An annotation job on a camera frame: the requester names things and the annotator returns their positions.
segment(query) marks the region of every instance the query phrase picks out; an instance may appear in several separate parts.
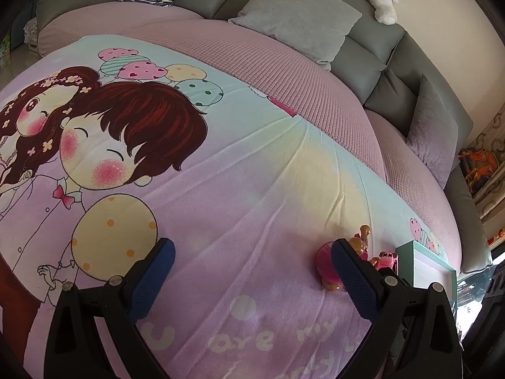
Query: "brown pants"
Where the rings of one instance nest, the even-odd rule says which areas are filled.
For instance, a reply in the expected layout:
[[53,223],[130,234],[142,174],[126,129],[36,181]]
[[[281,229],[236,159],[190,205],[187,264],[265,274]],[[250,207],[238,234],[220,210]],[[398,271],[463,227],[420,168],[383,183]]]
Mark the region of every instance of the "brown pants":
[[21,285],[1,256],[0,306],[2,307],[3,337],[23,366],[28,335],[37,316],[40,301]]

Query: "tile floor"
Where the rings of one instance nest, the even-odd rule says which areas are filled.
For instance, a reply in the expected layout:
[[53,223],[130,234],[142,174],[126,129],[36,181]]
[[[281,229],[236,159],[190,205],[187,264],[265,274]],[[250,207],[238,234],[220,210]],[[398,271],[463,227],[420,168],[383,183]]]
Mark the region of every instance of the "tile floor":
[[39,61],[40,56],[22,44],[10,54],[0,58],[0,91],[24,70]]

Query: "pink bow tie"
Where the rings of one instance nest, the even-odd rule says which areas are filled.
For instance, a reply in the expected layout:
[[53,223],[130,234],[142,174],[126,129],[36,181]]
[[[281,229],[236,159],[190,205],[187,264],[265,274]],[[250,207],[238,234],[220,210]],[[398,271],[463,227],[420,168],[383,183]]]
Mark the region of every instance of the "pink bow tie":
[[58,185],[56,190],[52,193],[52,197],[56,198],[57,200],[62,200],[63,205],[65,205],[65,208],[67,209],[70,209],[72,204],[75,202],[75,198],[73,196],[65,195],[63,192],[63,187],[61,185]]

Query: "yellow polka dot balloon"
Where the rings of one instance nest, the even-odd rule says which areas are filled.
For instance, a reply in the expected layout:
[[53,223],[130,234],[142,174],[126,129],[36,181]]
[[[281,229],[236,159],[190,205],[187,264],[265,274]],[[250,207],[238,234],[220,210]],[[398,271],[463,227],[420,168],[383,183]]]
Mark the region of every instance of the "yellow polka dot balloon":
[[169,80],[177,82],[185,80],[203,80],[207,76],[204,70],[186,64],[169,65],[166,70],[166,77]]
[[130,195],[107,196],[82,217],[72,236],[76,264],[92,278],[125,276],[157,241],[154,215]]

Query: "open box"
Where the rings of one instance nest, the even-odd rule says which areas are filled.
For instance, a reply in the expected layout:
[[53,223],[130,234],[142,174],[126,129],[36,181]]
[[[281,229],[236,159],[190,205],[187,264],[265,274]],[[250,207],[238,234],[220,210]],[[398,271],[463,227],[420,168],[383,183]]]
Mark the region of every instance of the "open box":
[[414,240],[396,248],[396,252],[398,253],[398,276],[417,288],[428,288],[433,282],[440,283],[447,293],[455,316],[456,270]]

